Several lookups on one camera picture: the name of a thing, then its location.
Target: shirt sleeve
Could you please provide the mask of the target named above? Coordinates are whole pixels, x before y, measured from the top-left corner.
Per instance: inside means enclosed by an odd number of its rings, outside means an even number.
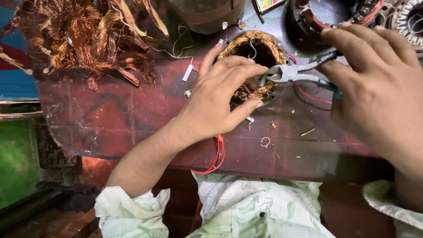
[[[170,189],[154,197],[151,190],[131,199],[119,187],[106,187],[96,198],[96,216],[104,238],[168,237],[162,215],[169,201]]]
[[[423,214],[397,206],[394,189],[394,183],[385,180],[368,183],[363,187],[364,199],[374,209],[395,219],[396,237],[423,237]]]

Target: left hand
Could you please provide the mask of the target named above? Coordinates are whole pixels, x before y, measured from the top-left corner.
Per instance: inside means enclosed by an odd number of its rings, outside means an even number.
[[[179,131],[180,137],[184,135],[190,143],[233,130],[254,109],[263,105],[260,99],[250,99],[231,112],[229,101],[233,93],[247,78],[262,75],[268,68],[235,55],[223,57],[211,68],[221,51],[222,44],[217,44],[204,57],[198,82],[175,118],[174,128],[182,130]]]

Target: fingernail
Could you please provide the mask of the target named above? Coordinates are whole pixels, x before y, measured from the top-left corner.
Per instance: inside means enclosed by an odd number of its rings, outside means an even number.
[[[383,26],[377,25],[374,27],[376,30],[384,30],[385,28]]]
[[[351,22],[343,22],[343,23],[339,24],[338,27],[342,28],[342,27],[347,27],[347,26],[351,26],[351,25],[352,25]]]
[[[257,108],[259,108],[259,107],[261,107],[261,106],[263,106],[264,105],[264,103],[263,102],[259,102],[258,104],[257,104],[257,106],[255,106],[255,108],[257,109]]]
[[[222,44],[222,43],[223,43],[223,39],[220,39],[219,43],[217,45],[215,45],[214,47],[216,47],[216,46],[218,46],[219,44]]]
[[[330,31],[332,28],[325,28],[325,29],[323,29],[321,32],[320,32],[320,34],[321,33],[324,33],[324,32],[327,32],[327,31]]]

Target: right hand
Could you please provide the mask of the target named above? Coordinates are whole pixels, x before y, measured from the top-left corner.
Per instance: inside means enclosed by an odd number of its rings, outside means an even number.
[[[351,66],[330,61],[319,68],[344,96],[333,98],[332,120],[423,181],[423,70],[411,44],[392,30],[350,23],[321,37]]]

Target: wooden table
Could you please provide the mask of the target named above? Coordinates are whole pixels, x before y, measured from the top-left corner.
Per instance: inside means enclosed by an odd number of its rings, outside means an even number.
[[[284,4],[265,14],[266,22],[261,24],[248,2],[242,19],[249,26],[257,24],[254,29],[279,38],[290,53],[298,51],[299,63],[306,63],[307,58],[321,52],[321,48],[307,47],[309,42],[298,40],[286,29],[286,7]],[[178,36],[178,23],[164,19],[173,32],[167,43],[171,49]],[[154,29],[151,23],[145,27],[148,32]],[[239,31],[237,27],[230,27],[207,36],[192,33],[195,46],[186,54],[194,56],[193,64],[198,68],[202,57],[220,38],[227,39]],[[188,35],[185,35],[177,48],[189,44]],[[56,143],[76,155],[118,160],[178,115],[187,101],[183,92],[194,87],[198,73],[193,71],[188,81],[183,82],[190,59],[173,60],[164,54],[157,55],[156,85],[141,82],[141,88],[121,77],[104,76],[98,91],[92,91],[84,76],[88,72],[56,70],[48,76],[35,73],[42,108]],[[310,83],[300,85],[308,95],[331,101],[332,92]],[[338,128],[331,121],[329,110],[329,104],[311,101],[299,93],[295,84],[288,84],[280,96],[253,112],[251,116],[255,121],[250,130],[249,121],[245,120],[223,135],[228,140],[225,141],[226,158],[217,171],[308,181],[363,183],[392,179],[392,166],[382,158],[372,158],[377,157],[375,152]],[[300,136],[312,128],[313,132]],[[263,137],[271,140],[267,148],[260,146]],[[215,141],[204,140],[182,151],[169,166],[205,170],[215,154]]]

